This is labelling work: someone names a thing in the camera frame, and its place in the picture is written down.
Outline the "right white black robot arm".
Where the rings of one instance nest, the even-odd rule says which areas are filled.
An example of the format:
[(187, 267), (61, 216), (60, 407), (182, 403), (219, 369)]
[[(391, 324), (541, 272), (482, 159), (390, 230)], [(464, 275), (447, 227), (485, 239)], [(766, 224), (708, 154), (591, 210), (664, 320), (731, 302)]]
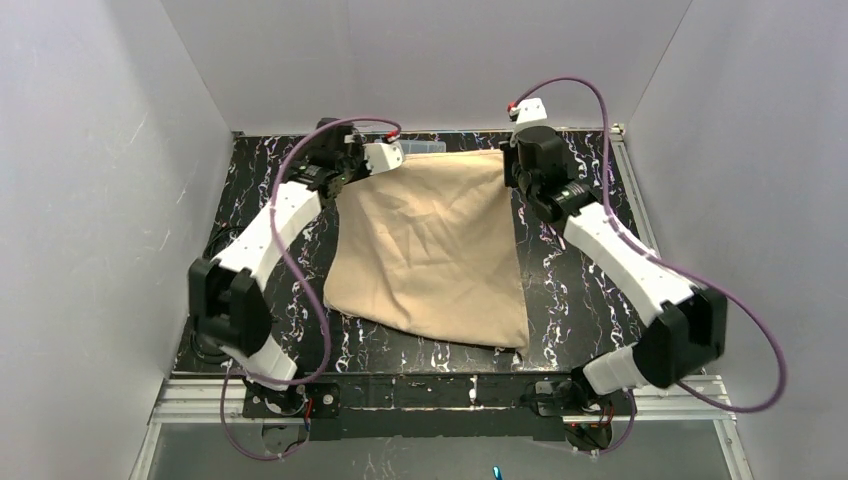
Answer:
[(535, 215), (588, 256), (635, 308), (644, 330), (634, 344), (600, 355), (571, 374), (585, 400), (651, 385), (667, 388), (725, 351), (728, 300), (650, 261), (645, 246), (609, 216), (566, 165), (569, 149), (549, 126), (500, 143), (504, 182)]

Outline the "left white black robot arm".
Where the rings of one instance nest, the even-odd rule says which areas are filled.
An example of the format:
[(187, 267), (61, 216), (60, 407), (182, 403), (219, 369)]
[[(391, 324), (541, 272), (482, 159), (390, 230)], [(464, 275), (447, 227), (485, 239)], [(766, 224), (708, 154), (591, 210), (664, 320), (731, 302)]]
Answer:
[(352, 180), (369, 174), (354, 124), (325, 118), (286, 158), (279, 186), (238, 237), (188, 270), (189, 318), (198, 338), (274, 391), (298, 384), (297, 365), (274, 339), (264, 296), (288, 246)]

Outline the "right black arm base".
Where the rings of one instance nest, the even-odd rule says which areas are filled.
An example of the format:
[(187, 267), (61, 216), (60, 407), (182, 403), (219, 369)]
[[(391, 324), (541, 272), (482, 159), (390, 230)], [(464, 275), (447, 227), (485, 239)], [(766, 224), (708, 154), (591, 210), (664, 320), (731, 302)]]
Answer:
[(637, 412), (631, 401), (626, 392), (597, 395), (582, 383), (565, 378), (528, 383), (516, 405), (528, 407), (541, 417), (601, 414), (618, 417)]

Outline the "beige cloth napkin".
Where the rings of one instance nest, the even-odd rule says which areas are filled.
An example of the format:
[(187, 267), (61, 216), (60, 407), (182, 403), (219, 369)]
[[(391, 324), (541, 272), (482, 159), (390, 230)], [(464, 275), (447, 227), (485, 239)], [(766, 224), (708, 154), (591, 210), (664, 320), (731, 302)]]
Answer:
[(336, 208), (328, 307), (428, 339), (528, 351), (499, 151), (411, 154), (347, 185)]

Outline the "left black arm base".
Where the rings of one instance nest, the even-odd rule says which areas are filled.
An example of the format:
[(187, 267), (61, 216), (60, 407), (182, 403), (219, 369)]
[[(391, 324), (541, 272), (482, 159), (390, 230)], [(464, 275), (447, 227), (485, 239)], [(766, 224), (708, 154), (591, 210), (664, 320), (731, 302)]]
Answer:
[(341, 391), (335, 383), (310, 383), (276, 391), (248, 382), (242, 409), (245, 418), (336, 418)]

